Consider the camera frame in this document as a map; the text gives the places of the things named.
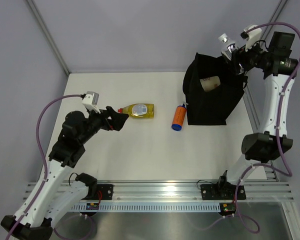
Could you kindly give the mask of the orange blue cologne bottle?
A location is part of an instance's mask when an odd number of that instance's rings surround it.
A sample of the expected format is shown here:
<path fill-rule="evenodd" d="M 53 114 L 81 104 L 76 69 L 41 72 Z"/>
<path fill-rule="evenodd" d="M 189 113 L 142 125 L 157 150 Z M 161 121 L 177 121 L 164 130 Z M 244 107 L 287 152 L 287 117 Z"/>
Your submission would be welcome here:
<path fill-rule="evenodd" d="M 177 106 L 175 113 L 174 113 L 174 117 L 173 117 L 173 121 L 171 124 L 171 128 L 174 131 L 181 131 L 183 124 L 184 124 L 184 119 L 186 116 L 186 112 L 187 112 L 187 108 L 185 104 L 179 105 Z"/>

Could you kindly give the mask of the yellow dish soap bottle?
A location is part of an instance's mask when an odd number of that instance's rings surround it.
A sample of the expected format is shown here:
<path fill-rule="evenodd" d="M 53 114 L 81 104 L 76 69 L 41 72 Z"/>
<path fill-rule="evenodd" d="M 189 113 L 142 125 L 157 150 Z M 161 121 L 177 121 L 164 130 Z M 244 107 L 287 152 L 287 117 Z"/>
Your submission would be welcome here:
<path fill-rule="evenodd" d="M 155 105 L 152 103 L 136 103 L 118 109 L 118 113 L 127 114 L 136 119 L 153 119 L 155 116 Z"/>

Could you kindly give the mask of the black canvas bag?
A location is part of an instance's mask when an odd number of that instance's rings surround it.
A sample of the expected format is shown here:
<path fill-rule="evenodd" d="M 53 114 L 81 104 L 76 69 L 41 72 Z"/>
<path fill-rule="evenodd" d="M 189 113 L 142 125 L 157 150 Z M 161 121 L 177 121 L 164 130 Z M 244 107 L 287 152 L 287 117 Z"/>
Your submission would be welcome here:
<path fill-rule="evenodd" d="M 220 85 L 205 91 L 200 80 L 219 77 Z M 183 79 L 187 122 L 194 126 L 222 126 L 244 95 L 248 77 L 235 75 L 222 56 L 197 53 Z"/>

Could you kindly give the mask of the small clear silver bottle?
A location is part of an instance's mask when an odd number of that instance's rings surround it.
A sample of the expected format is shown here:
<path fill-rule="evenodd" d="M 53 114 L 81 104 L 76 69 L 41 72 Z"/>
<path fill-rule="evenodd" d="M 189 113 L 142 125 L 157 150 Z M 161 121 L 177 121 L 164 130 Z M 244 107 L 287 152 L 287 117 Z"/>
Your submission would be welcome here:
<path fill-rule="evenodd" d="M 232 61 L 233 53 L 238 51 L 237 42 L 223 33 L 218 40 L 221 43 L 221 55 L 227 62 Z"/>

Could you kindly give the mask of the cream lotion pump bottle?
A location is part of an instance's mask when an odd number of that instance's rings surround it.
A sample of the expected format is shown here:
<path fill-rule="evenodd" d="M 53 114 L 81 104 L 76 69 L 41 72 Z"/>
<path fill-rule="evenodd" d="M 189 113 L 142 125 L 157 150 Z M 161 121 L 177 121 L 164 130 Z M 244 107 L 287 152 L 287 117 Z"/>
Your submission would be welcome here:
<path fill-rule="evenodd" d="M 221 84 L 220 78 L 218 76 L 202 78 L 199 81 L 205 92 L 210 92 Z"/>

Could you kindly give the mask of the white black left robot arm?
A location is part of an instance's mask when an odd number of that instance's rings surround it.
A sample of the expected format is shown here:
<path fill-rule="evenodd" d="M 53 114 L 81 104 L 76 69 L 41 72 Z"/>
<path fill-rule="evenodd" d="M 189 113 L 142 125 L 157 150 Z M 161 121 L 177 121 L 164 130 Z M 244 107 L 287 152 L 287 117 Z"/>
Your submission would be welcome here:
<path fill-rule="evenodd" d="M 128 117 L 110 106 L 101 112 L 90 110 L 88 117 L 80 111 L 68 113 L 48 156 L 49 167 L 43 178 L 20 209 L 13 215 L 4 216 L 0 223 L 8 236 L 18 240 L 48 240 L 71 207 L 84 198 L 93 199 L 98 192 L 98 181 L 87 173 L 79 174 L 59 197 L 55 194 L 85 153 L 85 143 L 99 130 L 120 131 Z"/>

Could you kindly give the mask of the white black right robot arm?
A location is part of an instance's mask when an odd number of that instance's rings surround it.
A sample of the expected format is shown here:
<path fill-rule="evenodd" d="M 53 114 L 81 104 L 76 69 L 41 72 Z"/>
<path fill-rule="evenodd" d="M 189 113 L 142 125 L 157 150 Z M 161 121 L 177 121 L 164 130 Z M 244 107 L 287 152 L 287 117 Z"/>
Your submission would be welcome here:
<path fill-rule="evenodd" d="M 293 146 L 288 138 L 286 118 L 291 88 L 300 61 L 290 57 L 295 35 L 274 32 L 266 50 L 260 47 L 257 34 L 243 32 L 246 45 L 237 48 L 228 45 L 226 54 L 235 73 L 248 72 L 253 68 L 264 73 L 265 106 L 263 119 L 256 133 L 248 134 L 241 144 L 241 157 L 211 186 L 211 194 L 217 200 L 246 199 L 244 182 L 259 167 L 277 159 Z"/>

